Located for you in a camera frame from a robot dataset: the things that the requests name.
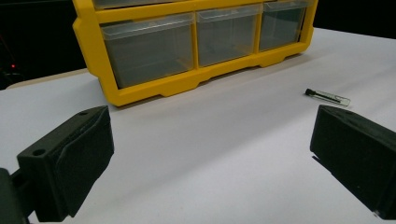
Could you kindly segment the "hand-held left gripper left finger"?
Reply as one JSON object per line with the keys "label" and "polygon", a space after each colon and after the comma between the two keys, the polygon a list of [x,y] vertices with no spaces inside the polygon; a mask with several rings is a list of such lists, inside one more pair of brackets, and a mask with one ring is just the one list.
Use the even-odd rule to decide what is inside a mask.
{"label": "hand-held left gripper left finger", "polygon": [[38,220],[74,217],[113,154],[105,105],[77,113],[21,152],[17,160],[22,176],[34,186]]}

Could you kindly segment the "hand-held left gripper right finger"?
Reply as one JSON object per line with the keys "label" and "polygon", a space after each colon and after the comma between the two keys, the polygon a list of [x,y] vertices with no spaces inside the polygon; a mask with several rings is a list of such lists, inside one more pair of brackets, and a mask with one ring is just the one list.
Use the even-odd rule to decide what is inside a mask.
{"label": "hand-held left gripper right finger", "polygon": [[370,211],[396,220],[396,132],[352,111],[320,105],[310,151]]}

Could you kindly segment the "clear glass vial black cap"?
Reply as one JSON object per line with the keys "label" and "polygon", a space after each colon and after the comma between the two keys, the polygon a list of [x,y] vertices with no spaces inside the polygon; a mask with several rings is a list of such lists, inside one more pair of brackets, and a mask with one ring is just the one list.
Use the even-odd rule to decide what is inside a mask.
{"label": "clear glass vial black cap", "polygon": [[311,89],[306,89],[304,94],[313,98],[318,98],[342,106],[349,106],[350,104],[350,100],[348,98],[324,91],[315,91]]}

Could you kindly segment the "yellow drawer cabinet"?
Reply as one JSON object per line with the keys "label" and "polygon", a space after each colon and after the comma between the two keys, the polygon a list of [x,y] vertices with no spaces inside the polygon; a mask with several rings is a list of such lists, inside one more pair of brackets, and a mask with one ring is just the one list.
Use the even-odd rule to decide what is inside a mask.
{"label": "yellow drawer cabinet", "polygon": [[[263,3],[271,1],[278,0],[72,0],[77,12],[73,29],[89,72],[98,77],[107,100],[113,105],[122,106],[154,96],[170,96],[189,91],[212,77],[249,67],[265,67],[280,63],[289,56],[305,51],[312,39],[318,0],[310,0],[311,5],[305,11],[297,42],[260,51]],[[257,16],[253,52],[245,57],[200,67],[196,12],[254,4],[261,4],[262,12]],[[114,22],[150,20],[182,13],[194,15],[194,22],[191,26],[193,68],[169,77],[124,89],[119,88],[106,51],[101,26]]]}

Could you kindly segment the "clear plastic drawer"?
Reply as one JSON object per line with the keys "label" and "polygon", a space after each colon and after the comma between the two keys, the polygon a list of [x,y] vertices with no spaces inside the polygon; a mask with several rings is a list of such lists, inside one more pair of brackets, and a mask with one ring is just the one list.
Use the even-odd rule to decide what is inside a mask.
{"label": "clear plastic drawer", "polygon": [[190,71],[193,22],[193,14],[182,13],[102,25],[118,87],[124,89]]}
{"label": "clear plastic drawer", "polygon": [[196,12],[200,67],[250,55],[254,49],[261,4],[214,8]]}
{"label": "clear plastic drawer", "polygon": [[259,50],[265,51],[298,41],[310,0],[278,0],[263,3]]}

